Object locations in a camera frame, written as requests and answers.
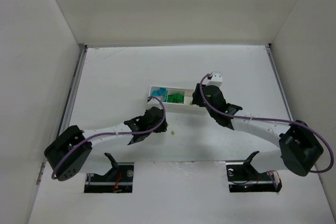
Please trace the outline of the cyan lego brick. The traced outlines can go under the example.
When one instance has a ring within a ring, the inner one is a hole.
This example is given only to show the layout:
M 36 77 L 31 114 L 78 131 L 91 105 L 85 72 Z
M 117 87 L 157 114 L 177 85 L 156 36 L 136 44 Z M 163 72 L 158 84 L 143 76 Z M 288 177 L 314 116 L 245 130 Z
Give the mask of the cyan lego brick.
M 157 90 L 153 90 L 152 93 L 151 93 L 151 96 L 159 97 L 162 102 L 166 102 L 167 101 L 167 93 L 168 93 L 167 88 L 160 87 Z

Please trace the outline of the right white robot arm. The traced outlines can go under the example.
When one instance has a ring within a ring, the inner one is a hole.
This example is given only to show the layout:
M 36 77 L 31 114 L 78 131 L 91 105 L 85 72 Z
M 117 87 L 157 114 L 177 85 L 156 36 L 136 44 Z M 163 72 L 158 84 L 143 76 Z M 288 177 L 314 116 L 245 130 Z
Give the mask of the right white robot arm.
M 242 107 L 227 103 L 217 86 L 197 84 L 192 103 L 205 107 L 209 115 L 222 127 L 249 133 L 277 147 L 264 153 L 253 151 L 251 166 L 259 173 L 287 169 L 299 176 L 306 176 L 323 153 L 323 147 L 303 123 L 257 121 Z

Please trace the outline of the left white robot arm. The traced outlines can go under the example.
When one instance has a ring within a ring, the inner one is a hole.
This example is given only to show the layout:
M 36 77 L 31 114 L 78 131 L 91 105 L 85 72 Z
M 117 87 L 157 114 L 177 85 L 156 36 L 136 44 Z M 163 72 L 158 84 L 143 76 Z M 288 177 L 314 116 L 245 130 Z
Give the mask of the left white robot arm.
M 166 130 L 165 108 L 153 106 L 142 116 L 104 129 L 85 132 L 77 125 L 69 126 L 44 150 L 44 156 L 53 171 L 51 178 L 62 182 L 80 173 L 92 151 L 101 149 L 99 154 L 112 162 L 112 155 L 107 152 L 109 146 L 140 143 L 152 133 Z

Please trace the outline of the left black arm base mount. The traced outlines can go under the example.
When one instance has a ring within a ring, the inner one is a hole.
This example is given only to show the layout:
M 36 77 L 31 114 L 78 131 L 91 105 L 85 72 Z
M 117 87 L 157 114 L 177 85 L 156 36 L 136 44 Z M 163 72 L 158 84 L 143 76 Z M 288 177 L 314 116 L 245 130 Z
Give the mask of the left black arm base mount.
M 111 168 L 104 174 L 87 174 L 84 193 L 132 193 L 133 163 L 118 163 L 110 153 L 104 153 L 111 163 Z

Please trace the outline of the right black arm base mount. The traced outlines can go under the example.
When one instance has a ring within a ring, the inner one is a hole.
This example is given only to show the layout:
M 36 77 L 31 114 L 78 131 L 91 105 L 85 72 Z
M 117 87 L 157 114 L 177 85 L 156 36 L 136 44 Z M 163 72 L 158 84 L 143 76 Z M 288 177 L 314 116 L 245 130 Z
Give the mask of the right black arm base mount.
M 245 160 L 226 162 L 230 193 L 279 193 L 282 181 L 276 170 L 259 173 L 251 164 L 259 151 L 252 152 Z

